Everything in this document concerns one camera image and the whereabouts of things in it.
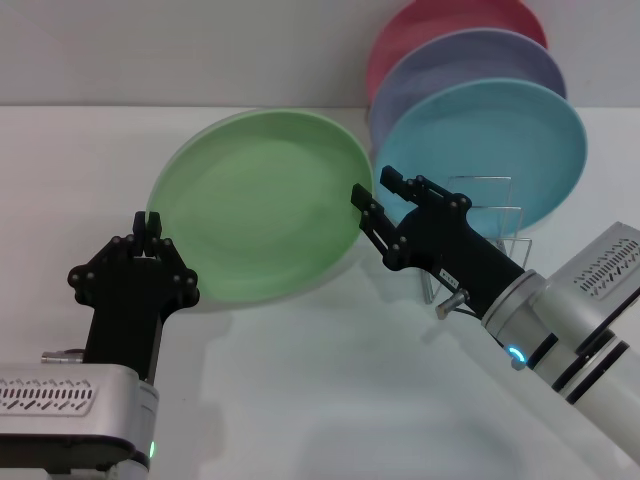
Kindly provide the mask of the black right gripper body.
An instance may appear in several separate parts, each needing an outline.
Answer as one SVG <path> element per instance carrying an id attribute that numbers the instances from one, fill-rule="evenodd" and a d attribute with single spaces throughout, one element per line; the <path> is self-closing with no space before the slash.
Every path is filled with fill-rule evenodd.
<path id="1" fill-rule="evenodd" d="M 408 264 L 458 282 L 446 287 L 467 292 L 465 301 L 474 313 L 484 316 L 495 300 L 524 269 L 474 231 L 461 205 L 418 207 L 398 225 L 407 239 Z"/>

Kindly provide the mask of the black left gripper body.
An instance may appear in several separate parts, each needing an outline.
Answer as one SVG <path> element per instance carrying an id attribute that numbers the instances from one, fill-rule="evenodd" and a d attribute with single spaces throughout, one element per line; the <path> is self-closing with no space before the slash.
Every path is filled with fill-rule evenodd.
<path id="1" fill-rule="evenodd" d="M 84 349 L 85 364 L 111 364 L 133 370 L 153 384 L 166 307 L 173 285 L 160 261 L 134 258 L 93 289 L 94 310 Z"/>

